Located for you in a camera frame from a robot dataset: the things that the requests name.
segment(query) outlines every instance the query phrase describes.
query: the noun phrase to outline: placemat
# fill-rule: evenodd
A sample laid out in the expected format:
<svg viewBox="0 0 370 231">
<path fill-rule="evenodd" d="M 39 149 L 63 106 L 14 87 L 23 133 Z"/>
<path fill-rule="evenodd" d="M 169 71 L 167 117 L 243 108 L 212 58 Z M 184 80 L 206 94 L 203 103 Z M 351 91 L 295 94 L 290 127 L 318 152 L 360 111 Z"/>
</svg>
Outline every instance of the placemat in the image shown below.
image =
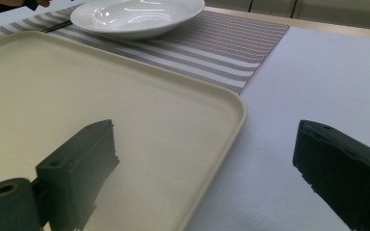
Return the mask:
<svg viewBox="0 0 370 231">
<path fill-rule="evenodd" d="M 43 13 L 0 27 L 0 38 L 44 30 L 76 8 Z M 50 33 L 240 93 L 289 26 L 203 11 L 159 38 L 123 41 L 71 25 Z"/>
</svg>

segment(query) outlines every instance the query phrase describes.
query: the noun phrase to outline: glossy ceramic bowl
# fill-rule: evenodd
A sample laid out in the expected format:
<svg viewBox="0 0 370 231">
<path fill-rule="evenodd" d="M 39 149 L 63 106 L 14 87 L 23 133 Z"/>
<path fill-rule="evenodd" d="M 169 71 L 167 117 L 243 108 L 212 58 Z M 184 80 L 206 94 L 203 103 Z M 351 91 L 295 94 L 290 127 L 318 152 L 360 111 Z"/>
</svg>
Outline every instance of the glossy ceramic bowl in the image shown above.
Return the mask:
<svg viewBox="0 0 370 231">
<path fill-rule="evenodd" d="M 71 22 L 119 39 L 162 35 L 203 10 L 203 0 L 94 0 L 78 7 Z"/>
</svg>

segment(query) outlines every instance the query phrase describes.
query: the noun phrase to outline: table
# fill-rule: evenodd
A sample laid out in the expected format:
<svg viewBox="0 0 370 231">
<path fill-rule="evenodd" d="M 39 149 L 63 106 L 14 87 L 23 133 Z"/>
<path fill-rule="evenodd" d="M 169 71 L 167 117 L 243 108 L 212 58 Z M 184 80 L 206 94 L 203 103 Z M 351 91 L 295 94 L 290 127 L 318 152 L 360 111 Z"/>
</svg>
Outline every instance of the table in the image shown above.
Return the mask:
<svg viewBox="0 0 370 231">
<path fill-rule="evenodd" d="M 206 10 L 292 27 L 240 94 L 246 124 L 189 230 L 349 230 L 292 157 L 301 119 L 370 146 L 370 30 Z"/>
</svg>

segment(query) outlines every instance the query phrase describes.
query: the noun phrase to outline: screw hole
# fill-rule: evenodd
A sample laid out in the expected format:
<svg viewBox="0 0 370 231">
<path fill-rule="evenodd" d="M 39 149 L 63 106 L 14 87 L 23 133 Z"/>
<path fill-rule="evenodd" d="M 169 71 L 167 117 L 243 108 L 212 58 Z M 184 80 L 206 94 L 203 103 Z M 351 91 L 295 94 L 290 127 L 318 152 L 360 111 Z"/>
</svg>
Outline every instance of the screw hole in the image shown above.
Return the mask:
<svg viewBox="0 0 370 231">
<path fill-rule="evenodd" d="M 16 191 L 17 187 L 17 183 L 8 183 L 6 185 L 0 186 L 0 197 L 13 193 L 14 191 Z"/>
<path fill-rule="evenodd" d="M 53 161 L 53 162 L 50 162 L 49 164 L 51 167 L 57 167 L 60 165 L 60 161 Z"/>
</svg>

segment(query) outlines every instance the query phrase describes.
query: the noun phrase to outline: beige tray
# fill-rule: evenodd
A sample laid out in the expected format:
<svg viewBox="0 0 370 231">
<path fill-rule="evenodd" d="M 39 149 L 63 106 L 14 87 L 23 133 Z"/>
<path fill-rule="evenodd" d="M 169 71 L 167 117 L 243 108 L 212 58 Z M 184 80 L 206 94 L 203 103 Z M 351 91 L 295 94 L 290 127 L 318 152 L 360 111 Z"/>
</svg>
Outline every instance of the beige tray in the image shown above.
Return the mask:
<svg viewBox="0 0 370 231">
<path fill-rule="evenodd" d="M 246 117 L 229 90 L 37 32 L 0 39 L 0 181 L 110 118 L 121 160 L 90 230 L 183 230 Z"/>
</svg>

